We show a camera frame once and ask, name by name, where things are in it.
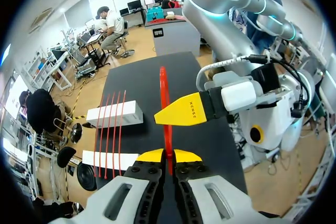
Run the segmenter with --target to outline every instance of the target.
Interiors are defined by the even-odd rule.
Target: man in white shirt
[[[96,32],[104,32],[104,31],[106,31],[107,30],[107,24],[106,24],[106,20],[105,19],[102,19],[102,18],[100,18],[100,16],[96,16],[96,20],[94,21],[94,30],[96,31]]]
[[[114,55],[117,55],[120,51],[121,46],[117,45],[115,42],[124,33],[124,19],[110,10],[107,6],[100,7],[97,11],[97,15],[101,18],[106,19],[107,33],[106,39],[101,43],[101,49],[112,50]]]

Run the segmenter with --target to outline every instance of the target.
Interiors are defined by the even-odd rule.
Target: white box
[[[95,154],[91,151],[84,151],[83,150],[83,156],[82,156],[82,162],[83,164],[87,165],[93,165],[93,156],[94,156],[94,165],[96,167],[99,167],[99,158],[100,158],[100,167],[105,168],[105,164],[107,165],[108,169],[113,169],[113,162],[112,162],[112,153],[107,154],[106,158],[106,152],[102,152],[99,155],[99,152],[96,152]],[[137,158],[139,157],[139,154],[129,154],[129,153],[121,153],[120,154],[120,169],[121,170],[127,170],[128,167],[133,166],[134,162],[137,161]],[[119,153],[114,154],[114,169],[119,169]]]
[[[100,114],[99,114],[99,108],[91,109],[88,110],[86,120],[93,126],[97,127],[98,114],[99,114],[98,128],[114,127],[114,118],[116,110],[117,110],[117,104],[112,105],[112,111],[111,111],[111,105],[101,107]],[[119,103],[117,110],[117,126],[120,125],[121,111],[122,111],[122,103]],[[122,113],[121,125],[125,126],[139,123],[143,123],[143,113],[140,107],[138,106],[137,102],[136,101],[125,102]]]

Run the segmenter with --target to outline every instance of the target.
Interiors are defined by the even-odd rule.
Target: red zip tie
[[[160,68],[160,95],[161,95],[161,107],[164,109],[167,107],[169,102],[169,88],[168,88],[168,80],[167,80],[167,73],[166,68]],[[164,133],[164,144],[165,144],[165,151],[166,151],[166,158],[168,161],[168,168],[170,175],[173,174],[173,144],[172,144],[172,134],[173,129],[171,125],[164,125],[163,126],[163,133]]]
[[[116,93],[113,92],[113,96],[112,96],[112,102],[111,102],[111,109],[110,109],[110,116],[109,116],[109,127],[107,128],[107,140],[106,140],[106,155],[105,155],[105,177],[104,179],[107,179],[107,175],[106,175],[106,172],[107,172],[107,151],[108,151],[108,146],[109,146],[109,136],[110,136],[110,122],[111,122],[111,112],[112,112],[112,106],[113,106],[113,101],[114,101],[114,95]]]
[[[100,155],[101,155],[101,140],[103,138],[103,129],[104,129],[104,121],[105,121],[105,112],[106,112],[106,107],[107,107],[107,104],[109,102],[109,99],[110,99],[110,94],[107,96],[107,101],[106,101],[106,104],[105,104],[105,110],[104,110],[104,117],[103,117],[103,124],[102,124],[102,128],[101,128],[101,132],[100,132],[100,144],[99,144],[99,177],[101,177],[101,174],[100,174],[100,162],[101,162],[101,158],[100,158]]]
[[[118,112],[119,98],[120,98],[120,91],[118,93],[116,116],[114,117],[114,129],[113,129],[113,143],[112,143],[112,174],[113,174],[113,178],[115,177],[115,175],[114,175],[114,143],[115,143],[115,139],[116,139],[116,125],[117,125],[117,112]]]
[[[121,168],[120,168],[121,124],[122,124],[122,115],[123,115],[123,111],[124,111],[125,96],[126,96],[126,90],[125,90],[125,92],[124,92],[124,98],[123,98],[123,100],[122,100],[121,117],[120,117],[120,126],[119,126],[119,146],[118,146],[118,153],[119,153],[119,175],[120,175],[120,176],[121,176]]]
[[[100,105],[99,105],[99,114],[98,114],[98,120],[97,120],[97,126],[96,126],[96,137],[94,138],[95,139],[95,149],[94,149],[94,152],[93,152],[93,173],[94,173],[95,177],[97,176],[97,174],[96,174],[96,165],[95,165],[95,160],[96,160],[96,144],[97,144],[97,137],[98,137],[98,125],[99,125],[100,110],[101,110],[101,105],[103,103],[103,98],[104,98],[104,96],[101,95],[101,101],[100,101]]]

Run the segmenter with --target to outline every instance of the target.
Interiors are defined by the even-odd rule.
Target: person
[[[70,219],[74,214],[73,202],[57,204],[53,202],[51,205],[45,205],[43,197],[38,196],[32,201],[36,216],[40,218],[42,223],[49,223],[58,218]]]
[[[37,134],[43,134],[45,138],[54,140],[63,146],[67,142],[67,138],[59,136],[62,123],[54,119],[58,118],[65,121],[66,113],[71,112],[71,108],[64,101],[59,100],[54,104],[50,94],[44,89],[38,89],[33,94],[23,91],[19,97],[21,107],[27,109],[27,120]]]
[[[98,9],[97,15],[106,19],[107,27],[105,31],[106,38],[101,43],[101,49],[112,50],[114,55],[117,55],[121,49],[121,45],[115,42],[124,33],[124,19],[120,14],[113,12],[107,6],[102,6]]]
[[[170,0],[171,2],[174,3],[174,8],[181,8],[179,2],[177,0]]]
[[[106,24],[106,20],[103,19],[103,18],[100,18],[100,16],[96,16],[96,20],[94,21],[94,30],[95,32],[98,32],[98,33],[103,33],[104,31],[107,30],[107,24]]]
[[[282,5],[281,0],[274,0],[280,5]],[[247,18],[249,18],[255,25],[257,25],[258,14],[246,12],[244,10],[236,10],[231,8],[228,12],[229,19],[234,23],[234,25],[240,29],[247,37],[253,42],[253,44],[258,49],[259,53],[262,53],[264,49],[269,48],[275,37],[265,33],[263,31],[258,31],[253,25],[251,25]],[[215,53],[213,53],[213,62],[218,62]],[[219,72],[222,72],[223,68],[218,68],[211,70],[208,77],[212,79],[213,75]]]
[[[174,8],[175,4],[171,2],[170,0],[163,0],[162,1],[162,9],[169,9]]]

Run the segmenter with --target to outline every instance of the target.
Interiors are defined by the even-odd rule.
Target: ceiling light
[[[7,58],[8,54],[9,54],[9,50],[10,50],[10,46],[12,44],[9,44],[6,48],[6,50],[4,51],[4,54],[2,55],[2,59],[1,59],[1,63],[0,66],[2,65],[2,63],[4,63],[4,60]]]

